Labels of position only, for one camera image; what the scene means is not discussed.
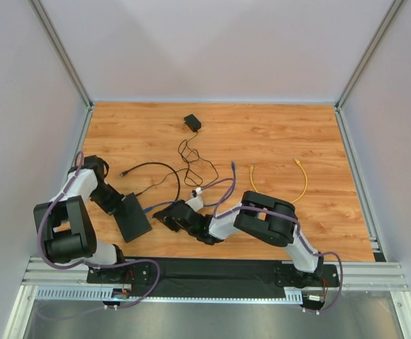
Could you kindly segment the black network switch box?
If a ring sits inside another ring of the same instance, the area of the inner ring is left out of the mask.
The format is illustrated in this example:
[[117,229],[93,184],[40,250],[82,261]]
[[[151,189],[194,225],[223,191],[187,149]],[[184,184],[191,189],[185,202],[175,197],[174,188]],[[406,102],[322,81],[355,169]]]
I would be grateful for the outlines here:
[[119,204],[114,213],[114,218],[126,243],[129,243],[152,230],[152,226],[150,225],[135,193],[125,196],[124,200]]

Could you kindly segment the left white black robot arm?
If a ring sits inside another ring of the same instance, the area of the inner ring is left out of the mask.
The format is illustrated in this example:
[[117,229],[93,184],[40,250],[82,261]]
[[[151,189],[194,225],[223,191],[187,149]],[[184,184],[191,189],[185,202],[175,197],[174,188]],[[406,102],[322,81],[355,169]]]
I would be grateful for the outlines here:
[[85,206],[92,200],[108,215],[123,206],[124,195],[105,180],[108,171],[102,158],[79,151],[59,193],[34,207],[37,250],[48,266],[57,270],[79,265],[96,270],[124,267],[122,250],[97,239]]

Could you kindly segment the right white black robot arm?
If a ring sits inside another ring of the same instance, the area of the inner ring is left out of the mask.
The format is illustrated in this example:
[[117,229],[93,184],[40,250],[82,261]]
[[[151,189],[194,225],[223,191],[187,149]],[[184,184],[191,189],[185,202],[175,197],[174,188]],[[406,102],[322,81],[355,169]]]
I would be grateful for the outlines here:
[[223,213],[202,215],[200,198],[177,201],[156,212],[154,218],[174,232],[185,231],[207,245],[223,242],[244,232],[271,246],[284,248],[300,277],[322,273],[323,258],[302,232],[295,206],[255,191]]

